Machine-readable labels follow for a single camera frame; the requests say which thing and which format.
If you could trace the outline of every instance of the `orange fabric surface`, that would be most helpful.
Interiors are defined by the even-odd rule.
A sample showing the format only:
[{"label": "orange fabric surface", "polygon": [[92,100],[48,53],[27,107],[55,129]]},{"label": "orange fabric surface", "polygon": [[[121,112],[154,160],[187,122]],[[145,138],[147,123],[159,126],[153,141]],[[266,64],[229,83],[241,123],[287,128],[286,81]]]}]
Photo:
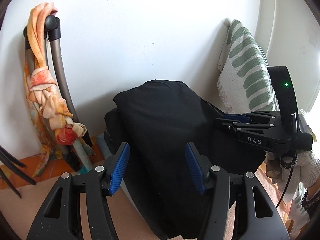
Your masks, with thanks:
[{"label": "orange fabric surface", "polygon": [[[99,161],[104,160],[103,155],[98,147],[97,144],[93,144],[92,149],[94,150],[96,155],[89,156],[91,163],[96,163]],[[32,176],[34,170],[37,168],[38,163],[40,161],[41,155],[36,155],[32,157],[28,157],[25,159],[20,160],[22,163],[27,165],[25,168],[20,168],[25,174]],[[6,166],[1,165],[1,169],[6,174],[7,178],[11,181],[11,183],[15,187],[22,187],[25,185],[29,185],[28,182],[21,179],[15,173],[10,171]],[[73,172],[73,170],[69,167],[69,165],[63,160],[54,160],[48,162],[46,167],[44,168],[43,173],[39,177],[34,177],[33,179],[36,182],[41,182],[50,178],[54,178],[56,176],[60,176],[64,172]],[[0,189],[9,188],[8,185],[0,179]]]}]

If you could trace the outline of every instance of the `black fabric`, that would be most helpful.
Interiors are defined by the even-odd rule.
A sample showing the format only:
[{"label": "black fabric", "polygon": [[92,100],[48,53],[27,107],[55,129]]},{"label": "black fabric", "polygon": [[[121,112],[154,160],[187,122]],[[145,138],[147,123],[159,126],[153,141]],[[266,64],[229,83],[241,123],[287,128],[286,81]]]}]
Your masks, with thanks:
[{"label": "black fabric", "polygon": [[[139,194],[134,187],[129,189],[130,184],[155,191],[149,192],[148,198],[163,209],[161,218],[166,221],[161,228],[168,237],[181,234],[185,239],[197,238],[208,204],[208,196],[196,191],[189,174],[184,154],[186,143],[194,142],[200,154],[231,173],[255,172],[265,158],[263,150],[242,144],[231,134],[214,128],[213,120],[223,112],[182,82],[149,81],[119,93],[114,101],[123,123],[107,118],[108,113],[109,137],[118,137],[119,144],[128,139],[119,132],[125,130],[137,155],[129,160],[126,185],[130,195]],[[114,147],[110,140],[107,144]],[[139,166],[130,167],[138,158]]]}]

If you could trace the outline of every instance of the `striped towel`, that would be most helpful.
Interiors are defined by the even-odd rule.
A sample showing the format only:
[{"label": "striped towel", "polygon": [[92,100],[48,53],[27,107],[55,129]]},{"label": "striped towel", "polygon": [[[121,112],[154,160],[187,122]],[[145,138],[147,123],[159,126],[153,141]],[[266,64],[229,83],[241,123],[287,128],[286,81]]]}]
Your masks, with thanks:
[{"label": "striped towel", "polygon": [[218,89],[227,113],[278,110],[267,67],[265,54],[248,29],[233,20],[218,62]]}]

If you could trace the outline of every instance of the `black garment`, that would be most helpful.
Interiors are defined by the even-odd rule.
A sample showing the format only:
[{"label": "black garment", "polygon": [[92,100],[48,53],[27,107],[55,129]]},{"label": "black garment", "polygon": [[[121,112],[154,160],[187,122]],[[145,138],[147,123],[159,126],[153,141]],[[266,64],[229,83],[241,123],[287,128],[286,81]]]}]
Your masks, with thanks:
[{"label": "black garment", "polygon": [[215,128],[213,120],[223,112],[182,82],[149,81],[119,93],[114,101],[117,109],[105,117],[106,142],[113,153],[122,141],[130,144],[124,181],[161,239],[180,234],[197,238],[206,214],[208,196],[196,191],[185,160],[188,142],[231,173],[255,172],[265,158],[263,150]]}]

